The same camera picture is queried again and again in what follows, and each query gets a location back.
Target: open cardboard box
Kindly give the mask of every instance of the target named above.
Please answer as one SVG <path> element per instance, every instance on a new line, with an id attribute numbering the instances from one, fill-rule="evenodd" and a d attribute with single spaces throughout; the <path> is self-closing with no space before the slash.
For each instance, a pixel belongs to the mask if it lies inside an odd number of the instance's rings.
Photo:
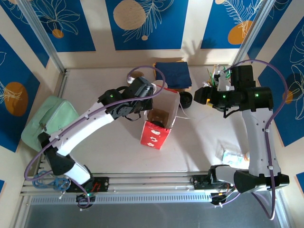
<path id="1" fill-rule="evenodd" d="M 162 92 L 153 98 L 153 109 L 144 112 L 144 126 L 142 130 L 141 144 L 160 149 L 167 139 L 173 127 L 176 113 L 180 104 L 180 94 L 171 89 L 163 89 Z M 162 120 L 165 128 L 157 126 L 151 122 L 151 115 L 154 115 L 154 120 Z"/>

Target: navy blue cloth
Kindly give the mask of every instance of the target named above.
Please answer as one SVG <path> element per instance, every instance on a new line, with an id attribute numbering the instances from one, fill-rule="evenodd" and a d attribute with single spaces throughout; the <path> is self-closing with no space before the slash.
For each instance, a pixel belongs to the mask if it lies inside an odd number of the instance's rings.
<path id="1" fill-rule="evenodd" d="M 192 86 L 187 62 L 156 63 L 155 67 L 164 73 L 168 88 L 183 89 Z M 162 80 L 157 71 L 156 80 Z"/>

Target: mint green bag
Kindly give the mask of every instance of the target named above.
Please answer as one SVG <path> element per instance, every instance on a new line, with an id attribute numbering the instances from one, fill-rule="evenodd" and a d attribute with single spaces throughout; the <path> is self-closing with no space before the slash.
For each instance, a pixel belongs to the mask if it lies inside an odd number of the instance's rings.
<path id="1" fill-rule="evenodd" d="M 41 150 L 38 135 L 52 134 L 79 117 L 75 108 L 65 99 L 49 96 L 24 128 L 21 139 L 35 151 Z"/>

